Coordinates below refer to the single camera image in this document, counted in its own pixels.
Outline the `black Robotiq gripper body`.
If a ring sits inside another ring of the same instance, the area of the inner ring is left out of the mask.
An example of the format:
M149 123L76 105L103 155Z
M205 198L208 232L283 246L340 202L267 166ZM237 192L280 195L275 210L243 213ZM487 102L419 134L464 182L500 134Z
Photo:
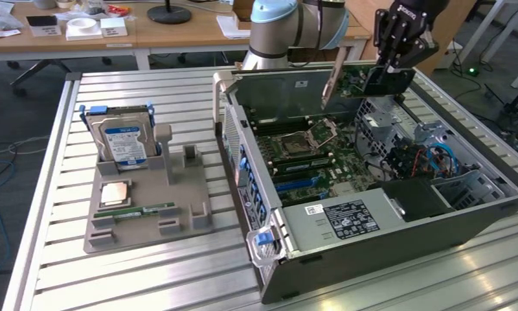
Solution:
M436 18L447 9L448 1L395 1L389 7L393 17L391 65L403 44L432 32Z

